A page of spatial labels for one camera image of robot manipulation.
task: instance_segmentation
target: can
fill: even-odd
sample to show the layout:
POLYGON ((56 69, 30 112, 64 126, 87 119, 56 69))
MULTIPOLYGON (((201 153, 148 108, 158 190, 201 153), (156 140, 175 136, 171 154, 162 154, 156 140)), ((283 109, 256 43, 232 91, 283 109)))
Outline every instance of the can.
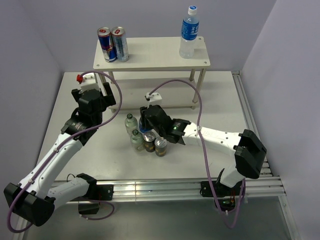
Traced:
POLYGON ((108 27, 101 27, 97 30, 99 42, 102 48, 104 59, 111 63, 117 59, 117 52, 108 27))
POLYGON ((118 57, 119 61, 128 61, 129 51, 125 29, 121 26, 116 26, 112 28, 111 34, 116 48, 116 56, 118 57))
POLYGON ((152 153, 155 151, 156 135, 152 131, 146 131, 143 134, 144 148, 147 152, 152 153))
POLYGON ((158 157, 163 157, 167 153, 168 142, 163 137, 157 137, 154 140, 155 154, 158 157))

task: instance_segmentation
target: can lid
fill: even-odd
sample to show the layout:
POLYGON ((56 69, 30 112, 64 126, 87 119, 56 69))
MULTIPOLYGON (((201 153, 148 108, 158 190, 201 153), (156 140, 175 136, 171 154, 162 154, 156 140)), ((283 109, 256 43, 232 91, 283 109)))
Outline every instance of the can lid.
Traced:
POLYGON ((97 30, 98 36, 105 37, 108 36, 111 31, 108 27, 101 27, 97 30))
POLYGON ((151 143, 152 141, 154 141, 156 139, 156 135, 152 131, 146 131, 143 134, 143 139, 146 142, 151 143))
POLYGON ((133 135, 138 135, 138 133, 139 133, 139 131, 138 131, 137 129, 135 129, 135 130, 132 131, 132 134, 133 134, 133 135))
POLYGON ((197 14, 197 7, 196 6, 189 6, 189 9, 188 9, 188 14, 190 15, 190 16, 194 16, 194 15, 196 15, 197 14))
POLYGON ((163 148, 163 147, 167 146, 167 140, 165 140, 163 137, 158 136, 158 137, 155 139, 154 144, 155 144, 157 147, 163 148))
POLYGON ((114 28, 112 28, 111 30, 112 35, 114 36, 122 36, 123 34, 125 34, 125 29, 121 26, 116 26, 114 28))

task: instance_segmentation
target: plastic bottle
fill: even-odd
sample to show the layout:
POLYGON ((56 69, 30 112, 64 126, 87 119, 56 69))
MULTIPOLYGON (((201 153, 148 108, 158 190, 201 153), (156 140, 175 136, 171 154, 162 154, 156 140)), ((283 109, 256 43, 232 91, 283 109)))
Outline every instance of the plastic bottle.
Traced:
POLYGON ((199 19, 197 7, 189 6, 188 16, 182 21, 179 54, 184 59, 192 58, 195 53, 195 42, 198 34, 199 19))
POLYGON ((132 135, 130 137, 131 146, 133 149, 137 152, 141 152, 145 149, 144 146, 144 137, 142 136, 142 133, 139 132, 137 129, 132 131, 132 135))
POLYGON ((125 125, 126 132, 129 134, 129 136, 132 135, 133 130, 139 129, 138 120, 131 113, 129 113, 126 116, 124 125, 125 125))

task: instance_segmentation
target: white bottle cap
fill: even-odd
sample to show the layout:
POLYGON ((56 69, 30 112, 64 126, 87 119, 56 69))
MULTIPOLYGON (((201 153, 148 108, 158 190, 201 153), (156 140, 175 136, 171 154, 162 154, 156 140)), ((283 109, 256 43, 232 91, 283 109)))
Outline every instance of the white bottle cap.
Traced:
POLYGON ((188 9, 188 14, 191 15, 191 16, 194 16, 197 14, 197 7, 196 6, 189 6, 189 9, 188 9))

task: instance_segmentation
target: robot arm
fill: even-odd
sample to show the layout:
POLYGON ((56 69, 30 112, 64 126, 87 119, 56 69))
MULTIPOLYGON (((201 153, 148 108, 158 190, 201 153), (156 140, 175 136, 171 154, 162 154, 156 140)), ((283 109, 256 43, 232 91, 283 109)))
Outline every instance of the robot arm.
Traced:
POLYGON ((57 146, 71 135, 101 124, 102 112, 107 107, 116 104, 109 83, 103 84, 107 94, 103 96, 93 73, 86 74, 83 78, 78 78, 77 81, 81 83, 81 90, 74 89, 71 93, 78 103, 78 107, 61 129, 61 134, 52 148, 19 184, 9 183, 4 189, 7 203, 11 206, 18 193, 28 183, 31 183, 19 198, 13 212, 36 226, 43 225, 51 217, 54 210, 61 205, 77 197, 92 198, 93 194, 95 194, 97 180, 83 173, 77 175, 70 182, 51 188, 68 161, 87 143, 97 130, 90 130, 70 139, 60 150, 57 150, 57 146), (44 165, 52 152, 56 152, 55 156, 32 180, 33 175, 44 165))
MULTIPOLYGON (((153 102, 154 99, 147 96, 147 100, 153 102)), ((140 112, 142 127, 154 129, 168 142, 202 146, 195 123, 171 119, 159 105, 149 104, 149 107, 141 107, 140 112)), ((234 157, 235 160, 234 164, 222 170, 216 184, 233 188, 243 178, 259 178, 267 149, 253 131, 245 129, 243 133, 224 132, 206 127, 200 127, 199 130, 206 146, 234 157)))

